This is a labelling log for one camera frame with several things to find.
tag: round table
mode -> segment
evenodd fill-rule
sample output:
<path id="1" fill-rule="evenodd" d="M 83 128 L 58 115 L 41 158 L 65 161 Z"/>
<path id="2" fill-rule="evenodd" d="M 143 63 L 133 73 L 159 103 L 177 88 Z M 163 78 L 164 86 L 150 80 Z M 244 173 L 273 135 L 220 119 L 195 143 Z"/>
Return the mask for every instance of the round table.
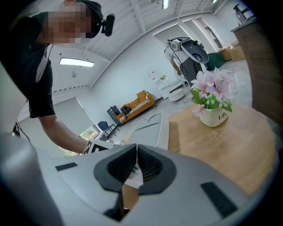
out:
<path id="1" fill-rule="evenodd" d="M 169 150 L 197 158 L 235 182 L 248 195 L 265 181 L 275 157 L 274 135 L 265 116 L 241 104 L 221 125 L 196 118 L 193 104 L 169 117 Z"/>

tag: flower pot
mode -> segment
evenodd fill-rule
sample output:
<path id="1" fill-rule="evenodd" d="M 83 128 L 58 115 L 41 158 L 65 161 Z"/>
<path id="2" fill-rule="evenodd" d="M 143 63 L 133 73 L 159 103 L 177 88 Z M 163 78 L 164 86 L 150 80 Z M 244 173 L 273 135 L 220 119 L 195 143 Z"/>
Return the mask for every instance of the flower pot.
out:
<path id="1" fill-rule="evenodd" d="M 229 112 L 223 108 L 205 109 L 206 113 L 200 116 L 203 124 L 209 127 L 216 127 L 224 122 L 229 115 Z"/>

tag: man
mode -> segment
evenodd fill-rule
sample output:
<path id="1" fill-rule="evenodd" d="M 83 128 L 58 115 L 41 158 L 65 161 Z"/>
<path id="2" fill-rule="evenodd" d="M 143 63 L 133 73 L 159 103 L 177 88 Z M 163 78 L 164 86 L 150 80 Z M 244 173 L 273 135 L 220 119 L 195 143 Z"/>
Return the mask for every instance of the man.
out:
<path id="1" fill-rule="evenodd" d="M 199 71 L 203 71 L 200 63 L 191 59 L 183 50 L 173 51 L 170 46 L 165 50 L 165 57 L 174 69 L 178 72 L 178 75 L 184 75 L 187 80 L 189 86 L 192 86 L 191 81 L 196 79 L 196 75 Z"/>
<path id="2" fill-rule="evenodd" d="M 96 2 L 65 1 L 58 11 L 18 20 L 5 37 L 1 53 L 7 72 L 29 101 L 30 117 L 39 118 L 44 132 L 55 144 L 76 153 L 84 152 L 87 141 L 56 117 L 47 46 L 93 38 L 99 33 L 102 19 L 101 5 Z"/>

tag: black chair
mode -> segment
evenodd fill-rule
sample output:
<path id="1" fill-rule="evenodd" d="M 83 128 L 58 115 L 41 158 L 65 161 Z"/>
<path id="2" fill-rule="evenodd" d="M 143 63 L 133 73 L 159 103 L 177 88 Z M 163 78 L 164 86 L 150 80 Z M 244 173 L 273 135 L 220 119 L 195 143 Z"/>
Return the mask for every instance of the black chair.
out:
<path id="1" fill-rule="evenodd" d="M 107 134 L 107 138 L 108 137 L 111 137 L 111 135 L 112 134 L 114 134 L 115 136 L 116 136 L 116 134 L 115 134 L 115 129 L 118 129 L 116 126 L 114 126 L 114 124 L 112 124 L 112 125 L 108 125 L 108 123 L 107 122 L 105 122 L 105 121 L 101 121 L 101 122 L 99 122 L 98 124 L 97 124 L 98 126 L 99 126 L 99 128 L 103 131 L 103 132 L 105 132 L 106 134 Z"/>

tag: orange sofa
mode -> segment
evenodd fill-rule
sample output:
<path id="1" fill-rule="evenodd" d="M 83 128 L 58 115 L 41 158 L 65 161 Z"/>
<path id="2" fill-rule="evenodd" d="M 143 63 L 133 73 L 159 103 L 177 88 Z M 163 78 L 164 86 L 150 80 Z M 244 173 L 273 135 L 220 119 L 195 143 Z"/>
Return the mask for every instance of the orange sofa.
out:
<path id="1" fill-rule="evenodd" d="M 123 106 L 128 106 L 132 109 L 132 113 L 130 113 L 128 115 L 128 118 L 124 117 L 124 113 L 120 113 L 117 116 L 117 119 L 124 124 L 125 122 L 127 122 L 128 120 L 130 120 L 131 118 L 135 117 L 136 115 L 138 115 L 139 113 L 143 112 L 144 110 L 150 108 L 151 106 L 155 105 L 155 100 L 153 98 L 153 96 L 148 93 L 146 94 L 145 91 L 143 90 L 142 92 L 137 94 L 138 98 L 135 99 L 133 102 L 129 103 L 129 104 L 124 104 Z"/>

